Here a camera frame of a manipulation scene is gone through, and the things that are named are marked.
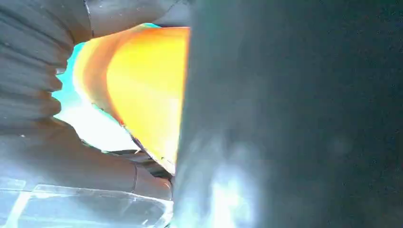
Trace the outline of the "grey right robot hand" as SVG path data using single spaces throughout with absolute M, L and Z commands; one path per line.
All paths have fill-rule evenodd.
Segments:
M 52 96 L 74 46 L 147 22 L 188 25 L 189 0 L 3 0 L 0 3 L 0 178 L 14 182 L 12 222 L 29 228 L 134 227 L 134 195 L 169 182 L 132 161 L 83 145 L 55 115 Z

